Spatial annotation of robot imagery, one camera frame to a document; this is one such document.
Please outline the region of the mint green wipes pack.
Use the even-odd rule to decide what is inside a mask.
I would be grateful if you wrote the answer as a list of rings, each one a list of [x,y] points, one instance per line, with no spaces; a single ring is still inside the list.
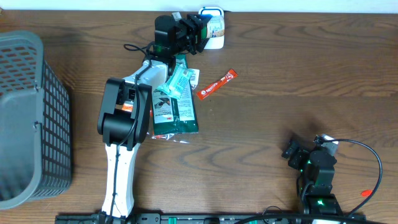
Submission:
[[[184,64],[177,63],[172,76],[157,87],[157,90],[165,93],[171,98],[181,99],[184,89],[189,85],[194,71]]]

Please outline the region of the green grip gloves package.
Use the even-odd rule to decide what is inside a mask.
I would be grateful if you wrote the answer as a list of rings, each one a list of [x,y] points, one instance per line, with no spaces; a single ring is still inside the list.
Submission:
[[[155,136],[198,132],[191,78],[195,70],[187,67],[186,56],[176,56],[171,77],[152,94],[153,133]]]

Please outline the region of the red snack stick packet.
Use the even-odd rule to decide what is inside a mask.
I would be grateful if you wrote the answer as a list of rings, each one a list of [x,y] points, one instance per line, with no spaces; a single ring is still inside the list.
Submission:
[[[206,88],[197,92],[197,97],[200,100],[204,100],[206,97],[210,96],[216,90],[220,89],[223,85],[231,81],[232,79],[236,78],[238,74],[235,70],[230,69],[222,78],[218,81],[208,85]]]

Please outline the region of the orange tissue pack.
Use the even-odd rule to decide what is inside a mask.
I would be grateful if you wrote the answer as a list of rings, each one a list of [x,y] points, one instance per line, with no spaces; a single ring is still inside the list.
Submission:
[[[127,112],[132,113],[133,108],[134,108],[134,103],[132,101],[125,101],[124,104],[122,105],[121,109],[123,111],[127,111]]]

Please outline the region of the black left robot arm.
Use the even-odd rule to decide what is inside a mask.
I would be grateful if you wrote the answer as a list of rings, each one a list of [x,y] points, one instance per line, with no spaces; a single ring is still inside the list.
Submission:
[[[155,19],[154,41],[146,47],[126,44],[144,54],[142,66],[125,78],[109,78],[98,117],[108,159],[106,195],[98,223],[125,223],[134,207],[133,180],[139,147],[149,129],[153,91],[164,84],[175,68],[176,56],[202,52],[210,39],[211,15],[187,14],[178,19]]]

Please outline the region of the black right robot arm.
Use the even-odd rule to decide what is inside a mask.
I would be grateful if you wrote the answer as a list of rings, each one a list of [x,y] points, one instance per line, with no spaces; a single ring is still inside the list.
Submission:
[[[324,137],[318,136],[312,150],[291,139],[282,153],[282,157],[288,160],[288,166],[300,172],[296,188],[301,213],[336,216],[343,214],[331,192],[337,148],[336,141],[328,142]]]

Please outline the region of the red dustpan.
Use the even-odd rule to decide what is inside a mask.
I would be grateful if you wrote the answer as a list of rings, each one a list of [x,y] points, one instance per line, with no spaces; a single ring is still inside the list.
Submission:
[[[147,132],[147,137],[189,144],[193,135],[198,133],[192,90],[198,84],[199,71],[192,70],[194,73],[189,85],[184,89],[181,99],[171,98],[159,90],[154,92],[152,126]]]

